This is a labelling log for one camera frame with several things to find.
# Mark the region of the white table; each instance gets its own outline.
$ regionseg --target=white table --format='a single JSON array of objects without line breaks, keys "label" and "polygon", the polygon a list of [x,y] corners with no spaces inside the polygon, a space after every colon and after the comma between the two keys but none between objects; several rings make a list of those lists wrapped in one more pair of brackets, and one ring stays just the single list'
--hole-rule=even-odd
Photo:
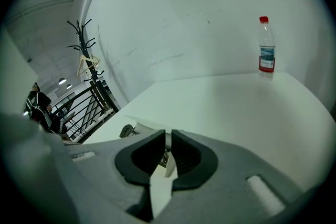
[{"label": "white table", "polygon": [[243,146],[303,190],[323,180],[335,152],[335,121],[286,73],[275,73],[273,81],[236,74],[156,83],[86,143],[118,139],[123,126],[136,124],[128,115]]}]

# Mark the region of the bottle label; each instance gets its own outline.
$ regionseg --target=bottle label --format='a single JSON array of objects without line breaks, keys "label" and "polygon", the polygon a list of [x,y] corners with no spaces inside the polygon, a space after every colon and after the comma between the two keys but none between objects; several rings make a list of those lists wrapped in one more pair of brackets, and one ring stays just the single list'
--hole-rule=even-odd
[{"label": "bottle label", "polygon": [[259,70],[264,72],[274,72],[275,48],[260,47]]}]

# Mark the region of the plastic bottle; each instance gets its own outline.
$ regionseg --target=plastic bottle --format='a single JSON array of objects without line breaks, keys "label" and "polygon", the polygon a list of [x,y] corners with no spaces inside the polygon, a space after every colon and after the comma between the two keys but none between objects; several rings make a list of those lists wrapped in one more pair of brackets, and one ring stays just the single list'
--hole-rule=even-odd
[{"label": "plastic bottle", "polygon": [[275,66],[275,42],[268,17],[263,16],[259,20],[259,74],[272,79]]}]

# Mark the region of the railing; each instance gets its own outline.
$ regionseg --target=railing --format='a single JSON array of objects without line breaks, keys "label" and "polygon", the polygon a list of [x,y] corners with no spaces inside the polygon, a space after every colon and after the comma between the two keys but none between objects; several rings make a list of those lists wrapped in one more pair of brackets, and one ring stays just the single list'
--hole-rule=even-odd
[{"label": "railing", "polygon": [[[90,92],[89,96],[84,97],[79,103],[75,103],[77,99],[83,98],[82,96],[88,92]],[[97,95],[99,95],[99,92],[96,90],[96,85],[92,85],[64,103],[52,114],[53,117],[57,116],[60,119],[63,126],[66,127],[64,128],[66,134],[72,140],[77,136],[80,137],[79,139],[86,136],[88,134],[86,128],[109,110],[109,107],[102,106],[99,101],[102,97]],[[75,104],[75,106],[71,107],[70,110],[65,110],[70,104]]]}]

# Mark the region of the hanger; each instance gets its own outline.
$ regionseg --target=hanger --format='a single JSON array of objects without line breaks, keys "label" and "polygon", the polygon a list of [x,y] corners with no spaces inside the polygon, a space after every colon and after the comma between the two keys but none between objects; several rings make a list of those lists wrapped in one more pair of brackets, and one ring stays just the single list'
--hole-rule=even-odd
[{"label": "hanger", "polygon": [[[97,57],[93,56],[93,54],[91,54],[92,58],[87,58],[84,55],[81,55],[79,57],[79,66],[78,66],[78,70],[77,70],[77,76],[79,77],[80,74],[84,73],[86,70],[90,69],[91,67],[95,67],[99,62],[100,59],[98,59]],[[92,66],[89,66],[88,68],[86,68],[84,71],[82,71],[81,73],[79,72],[81,67],[83,66],[83,61],[90,61],[93,63]]]}]

